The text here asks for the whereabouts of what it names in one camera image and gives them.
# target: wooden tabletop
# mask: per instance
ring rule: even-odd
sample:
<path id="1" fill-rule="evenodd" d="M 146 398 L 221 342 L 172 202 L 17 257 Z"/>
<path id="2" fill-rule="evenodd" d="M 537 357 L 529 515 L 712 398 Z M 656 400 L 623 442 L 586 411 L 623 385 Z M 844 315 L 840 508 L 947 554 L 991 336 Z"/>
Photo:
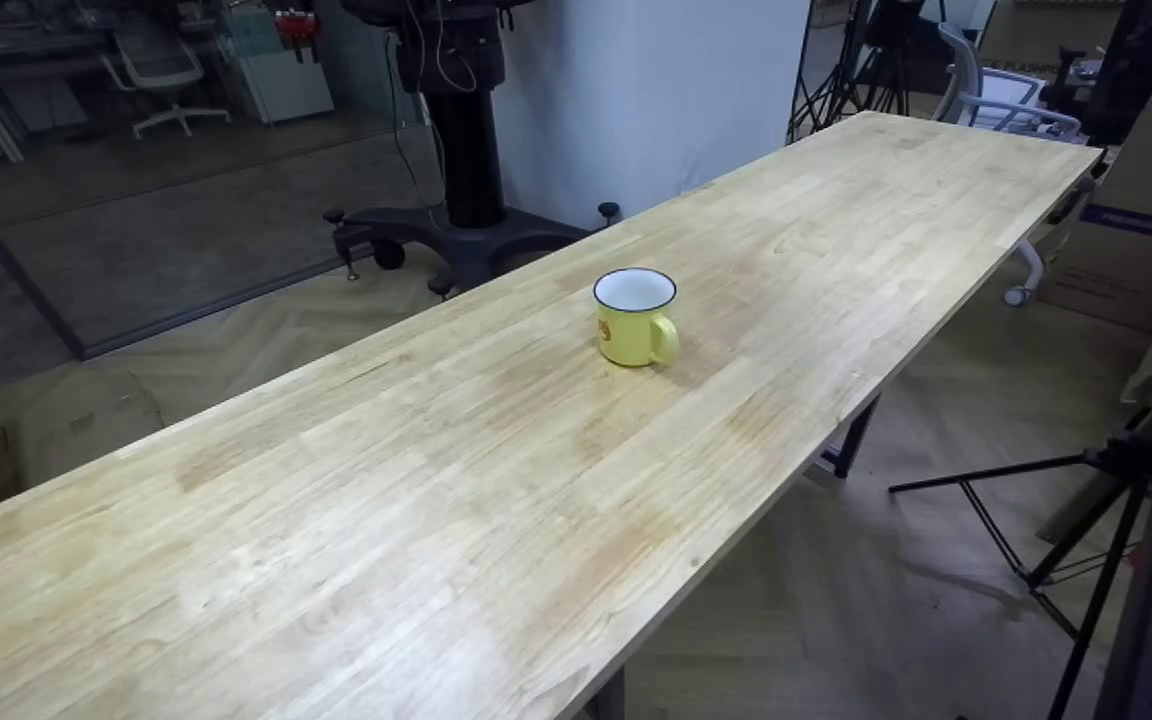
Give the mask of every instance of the wooden tabletop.
<path id="1" fill-rule="evenodd" d="M 578 710 L 1092 161 L 854 117 L 0 506 L 0 717 Z"/>

